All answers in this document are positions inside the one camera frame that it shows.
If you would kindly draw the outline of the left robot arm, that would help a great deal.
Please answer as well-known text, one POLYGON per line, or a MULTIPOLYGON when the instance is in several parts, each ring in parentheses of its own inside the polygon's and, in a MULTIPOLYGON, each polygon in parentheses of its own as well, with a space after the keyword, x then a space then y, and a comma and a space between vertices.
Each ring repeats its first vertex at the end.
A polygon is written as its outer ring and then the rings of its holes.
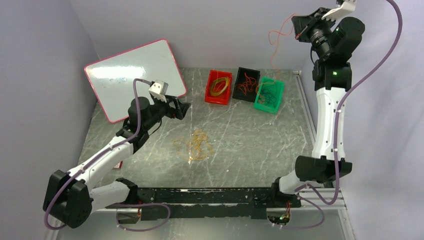
POLYGON ((138 186, 125 178, 97 187, 97 183, 118 163, 135 154, 149 139, 149 130, 162 122, 163 117, 182 120, 191 104, 166 95, 165 100, 135 97, 128 108, 128 117, 112 140, 91 158, 68 171, 55 171, 49 178, 43 202, 44 224, 49 216, 61 221, 62 227, 75 229, 90 214, 116 205, 132 208, 140 203, 138 186))

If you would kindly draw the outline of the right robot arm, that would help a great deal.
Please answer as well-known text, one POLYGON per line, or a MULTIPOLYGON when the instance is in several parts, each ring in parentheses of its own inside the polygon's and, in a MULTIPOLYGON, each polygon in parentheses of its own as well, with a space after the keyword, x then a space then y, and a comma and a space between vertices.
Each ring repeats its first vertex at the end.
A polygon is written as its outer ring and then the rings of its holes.
POLYGON ((352 171, 346 161, 343 146, 343 97, 352 88, 352 68, 349 63, 362 41, 365 24, 355 17, 344 17, 335 24, 329 15, 335 10, 320 7, 309 15, 292 17, 295 39, 310 43, 317 54, 312 79, 316 93, 318 115, 315 144, 311 156, 298 156, 294 170, 272 184, 270 202, 282 207, 289 195, 304 187, 334 182, 352 171))

